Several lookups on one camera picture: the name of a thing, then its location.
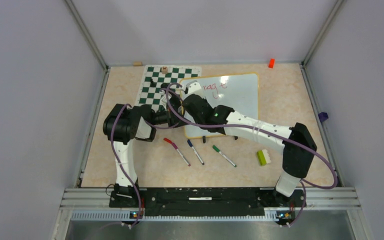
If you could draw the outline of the red marker cap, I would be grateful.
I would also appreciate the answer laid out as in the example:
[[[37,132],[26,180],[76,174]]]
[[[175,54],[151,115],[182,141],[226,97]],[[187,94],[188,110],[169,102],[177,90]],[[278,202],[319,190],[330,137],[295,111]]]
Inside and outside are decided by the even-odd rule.
[[[165,142],[167,142],[167,143],[169,143],[169,144],[172,144],[173,142],[170,140],[170,139],[168,139],[168,138],[164,138],[163,139]]]

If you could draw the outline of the yellow framed whiteboard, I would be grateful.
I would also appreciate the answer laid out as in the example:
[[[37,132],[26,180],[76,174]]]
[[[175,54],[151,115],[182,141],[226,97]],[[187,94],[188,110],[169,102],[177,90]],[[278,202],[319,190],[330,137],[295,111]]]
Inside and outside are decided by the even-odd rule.
[[[213,108],[224,105],[247,117],[259,118],[259,75],[257,73],[184,78],[179,83],[186,86],[193,81],[201,85],[207,102]]]

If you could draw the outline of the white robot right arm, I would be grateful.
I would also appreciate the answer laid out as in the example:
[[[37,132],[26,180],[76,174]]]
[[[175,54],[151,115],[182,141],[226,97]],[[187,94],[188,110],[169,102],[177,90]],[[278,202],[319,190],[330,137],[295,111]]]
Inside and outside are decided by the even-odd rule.
[[[317,145],[308,128],[297,122],[282,126],[248,117],[231,107],[212,107],[197,94],[186,97],[185,111],[201,129],[212,133],[252,140],[282,155],[282,172],[275,185],[273,200],[287,206],[294,198],[299,181],[307,177],[317,151]]]

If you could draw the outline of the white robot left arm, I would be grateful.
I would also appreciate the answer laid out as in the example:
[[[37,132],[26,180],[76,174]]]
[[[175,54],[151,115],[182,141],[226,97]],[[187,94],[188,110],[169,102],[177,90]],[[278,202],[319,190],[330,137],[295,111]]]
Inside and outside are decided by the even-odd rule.
[[[185,123],[171,111],[156,112],[147,104],[132,108],[128,104],[116,104],[103,122],[103,133],[115,156],[117,177],[113,193],[129,207],[136,206],[141,198],[134,168],[134,140],[152,142],[163,125],[170,129]]]

